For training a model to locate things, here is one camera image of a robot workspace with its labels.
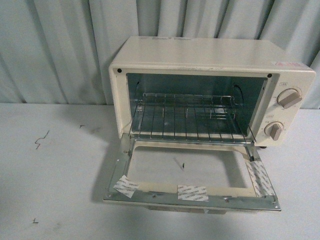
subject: toaster oven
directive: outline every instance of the toaster oven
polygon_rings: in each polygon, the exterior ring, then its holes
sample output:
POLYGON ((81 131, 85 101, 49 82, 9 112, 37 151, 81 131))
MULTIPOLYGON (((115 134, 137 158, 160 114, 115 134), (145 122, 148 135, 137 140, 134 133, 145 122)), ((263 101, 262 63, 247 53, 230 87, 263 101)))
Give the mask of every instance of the toaster oven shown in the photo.
POLYGON ((193 213, 281 210, 257 147, 284 140, 316 76, 311 68, 266 40, 132 36, 109 74, 121 141, 104 201, 193 213), (217 186, 215 156, 244 166, 249 185, 217 186))

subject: gray curtain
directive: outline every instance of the gray curtain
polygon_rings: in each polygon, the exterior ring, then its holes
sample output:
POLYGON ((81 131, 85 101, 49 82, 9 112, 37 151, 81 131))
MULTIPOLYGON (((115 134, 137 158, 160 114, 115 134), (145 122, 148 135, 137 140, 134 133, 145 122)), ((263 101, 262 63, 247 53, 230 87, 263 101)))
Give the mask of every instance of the gray curtain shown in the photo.
POLYGON ((129 36, 270 40, 317 73, 319 0, 1 0, 0 102, 112 104, 108 66, 129 36))

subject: table surface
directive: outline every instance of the table surface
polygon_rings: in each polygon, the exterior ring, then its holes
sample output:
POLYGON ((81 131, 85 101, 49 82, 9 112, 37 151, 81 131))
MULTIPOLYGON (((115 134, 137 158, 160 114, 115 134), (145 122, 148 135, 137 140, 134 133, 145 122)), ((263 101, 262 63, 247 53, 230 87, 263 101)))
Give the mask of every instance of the table surface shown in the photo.
POLYGON ((2 103, 0 239, 319 239, 319 136, 320 110, 299 110, 284 143, 259 150, 281 212, 155 211, 102 201, 113 106, 2 103))

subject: timer knob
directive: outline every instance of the timer knob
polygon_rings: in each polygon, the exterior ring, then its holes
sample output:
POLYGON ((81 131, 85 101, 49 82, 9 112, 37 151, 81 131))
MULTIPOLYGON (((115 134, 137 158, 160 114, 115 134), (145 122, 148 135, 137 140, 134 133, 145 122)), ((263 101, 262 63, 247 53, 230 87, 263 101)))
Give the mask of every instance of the timer knob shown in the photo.
POLYGON ((274 121, 269 123, 264 128, 264 133, 267 136, 270 136, 274 141, 277 141, 283 130, 284 130, 284 125, 279 121, 274 121))
POLYGON ((297 104, 302 100, 299 92, 293 88, 289 88, 281 92, 277 98, 278 104, 280 104, 284 109, 288 109, 291 106, 297 104))

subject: wire rack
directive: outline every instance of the wire rack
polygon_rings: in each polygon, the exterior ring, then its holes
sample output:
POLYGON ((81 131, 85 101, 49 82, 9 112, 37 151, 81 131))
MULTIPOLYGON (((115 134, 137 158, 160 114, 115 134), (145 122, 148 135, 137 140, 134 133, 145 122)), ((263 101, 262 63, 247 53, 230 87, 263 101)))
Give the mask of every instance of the wire rack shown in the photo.
POLYGON ((240 139, 248 143, 236 120, 240 107, 233 96, 144 93, 135 101, 130 135, 178 141, 240 139))

